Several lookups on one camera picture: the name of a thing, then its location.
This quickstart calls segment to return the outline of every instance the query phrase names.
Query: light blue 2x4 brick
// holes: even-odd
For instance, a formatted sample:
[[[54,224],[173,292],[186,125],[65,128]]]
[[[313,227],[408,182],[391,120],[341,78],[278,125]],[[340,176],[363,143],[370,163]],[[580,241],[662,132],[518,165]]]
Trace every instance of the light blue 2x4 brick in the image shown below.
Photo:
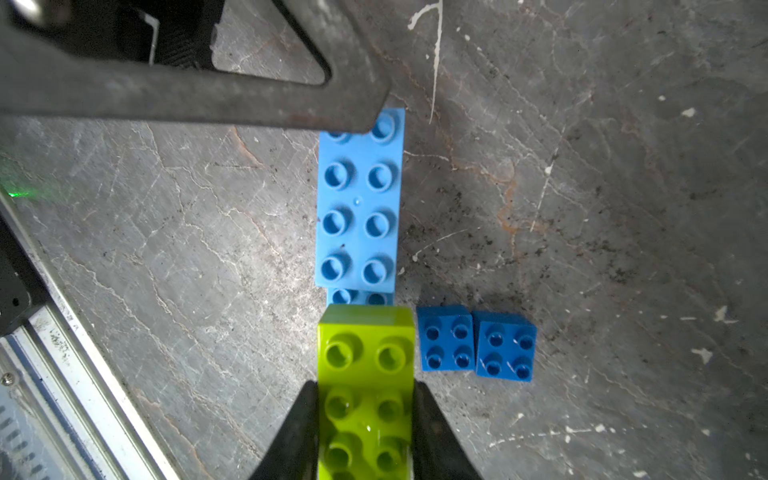
[[[329,288],[326,296],[326,306],[332,303],[392,306],[395,304],[395,295],[392,293],[362,292],[360,290],[347,290],[344,288]]]
[[[320,134],[315,284],[394,293],[406,112],[364,135]]]

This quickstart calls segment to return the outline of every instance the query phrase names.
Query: concrete floor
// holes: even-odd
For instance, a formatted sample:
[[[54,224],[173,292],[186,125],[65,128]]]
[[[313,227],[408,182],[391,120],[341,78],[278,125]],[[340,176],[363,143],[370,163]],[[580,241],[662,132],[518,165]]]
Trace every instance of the concrete floor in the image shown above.
[[[397,303],[539,328],[531,384],[417,373],[485,478],[767,477],[768,4],[348,4],[408,112]],[[227,3],[215,61],[321,79],[269,2]],[[316,375],[316,146],[0,119],[2,184],[184,478],[246,478]]]

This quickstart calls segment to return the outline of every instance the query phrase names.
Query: green 2x4 brick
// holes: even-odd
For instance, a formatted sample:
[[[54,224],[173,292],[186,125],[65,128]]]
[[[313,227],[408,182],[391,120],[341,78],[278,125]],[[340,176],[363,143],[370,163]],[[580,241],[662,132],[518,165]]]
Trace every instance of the green 2x4 brick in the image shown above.
[[[317,326],[320,480],[410,478],[411,310],[330,305]]]

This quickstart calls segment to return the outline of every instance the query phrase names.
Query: green light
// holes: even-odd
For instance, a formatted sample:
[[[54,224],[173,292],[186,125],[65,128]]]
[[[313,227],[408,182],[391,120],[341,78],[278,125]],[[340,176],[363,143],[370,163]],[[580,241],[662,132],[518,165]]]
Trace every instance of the green light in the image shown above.
[[[32,196],[32,192],[8,192],[8,195],[10,195],[13,198],[16,198],[16,197],[27,198]]]

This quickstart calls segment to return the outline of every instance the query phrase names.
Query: light blue lego brick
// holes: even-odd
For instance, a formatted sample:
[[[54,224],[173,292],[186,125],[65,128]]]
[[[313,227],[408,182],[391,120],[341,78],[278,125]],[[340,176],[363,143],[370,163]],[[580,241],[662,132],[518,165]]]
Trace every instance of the light blue lego brick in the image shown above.
[[[331,303],[344,303],[347,305],[387,305],[395,304],[395,296],[392,293],[363,292],[360,290],[347,290],[344,288],[329,288],[326,295],[326,306]]]
[[[472,315],[466,307],[420,306],[416,315],[423,371],[475,369]]]
[[[472,312],[480,376],[530,382],[536,352],[536,327],[514,313]]]
[[[395,292],[405,120],[390,108],[368,134],[320,134],[317,286]]]

